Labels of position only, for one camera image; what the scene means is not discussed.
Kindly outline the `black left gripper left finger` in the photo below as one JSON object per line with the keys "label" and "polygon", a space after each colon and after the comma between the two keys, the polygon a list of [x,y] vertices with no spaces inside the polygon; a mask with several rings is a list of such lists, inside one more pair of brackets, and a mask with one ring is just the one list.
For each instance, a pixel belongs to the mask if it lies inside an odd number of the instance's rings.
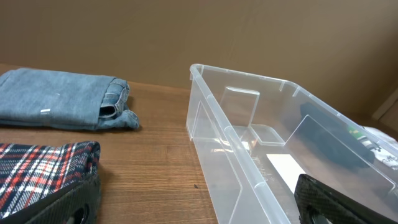
{"label": "black left gripper left finger", "polygon": [[100,200],[100,177],[90,174],[1,219],[1,223],[95,223]]}

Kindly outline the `white printed t-shirt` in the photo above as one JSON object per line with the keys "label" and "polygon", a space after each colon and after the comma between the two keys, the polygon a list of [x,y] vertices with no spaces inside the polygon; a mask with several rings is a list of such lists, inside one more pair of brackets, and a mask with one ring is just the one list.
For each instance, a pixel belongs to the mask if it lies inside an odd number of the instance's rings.
{"label": "white printed t-shirt", "polygon": [[[363,126],[363,129],[375,135],[378,139],[385,141],[390,147],[394,148],[397,151],[397,141],[394,138],[390,137],[388,134],[372,127]],[[357,129],[348,126],[347,130],[362,145],[372,151],[375,155],[375,158],[379,162],[382,162],[384,165],[388,166],[392,170],[397,170],[397,157],[395,155],[386,150],[377,141],[370,140],[367,136],[365,136]]]}

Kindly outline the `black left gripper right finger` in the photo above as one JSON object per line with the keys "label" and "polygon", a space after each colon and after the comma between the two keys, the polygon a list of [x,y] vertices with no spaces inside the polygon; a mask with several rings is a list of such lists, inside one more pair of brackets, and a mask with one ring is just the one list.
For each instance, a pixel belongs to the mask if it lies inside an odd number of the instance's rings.
{"label": "black left gripper right finger", "polygon": [[301,224],[397,224],[308,174],[299,175],[294,198]]}

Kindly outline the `black garment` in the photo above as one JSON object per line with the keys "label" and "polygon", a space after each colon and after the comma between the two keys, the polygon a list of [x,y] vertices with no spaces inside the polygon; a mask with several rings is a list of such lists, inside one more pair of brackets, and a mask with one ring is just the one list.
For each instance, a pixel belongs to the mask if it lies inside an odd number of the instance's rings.
{"label": "black garment", "polygon": [[368,168],[374,153],[355,139],[346,128],[311,103],[300,105],[300,133],[332,162],[348,169]]}

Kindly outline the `clear plastic storage bin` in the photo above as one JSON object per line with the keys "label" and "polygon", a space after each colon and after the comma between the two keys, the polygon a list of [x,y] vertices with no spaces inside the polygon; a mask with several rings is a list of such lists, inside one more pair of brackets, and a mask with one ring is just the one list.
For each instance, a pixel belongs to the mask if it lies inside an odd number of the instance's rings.
{"label": "clear plastic storage bin", "polygon": [[342,124],[397,151],[288,80],[194,64],[187,131],[219,223],[298,223],[299,210],[268,154],[290,154],[306,174],[397,220],[397,170],[376,158],[348,169],[300,133],[300,105],[311,103]]}

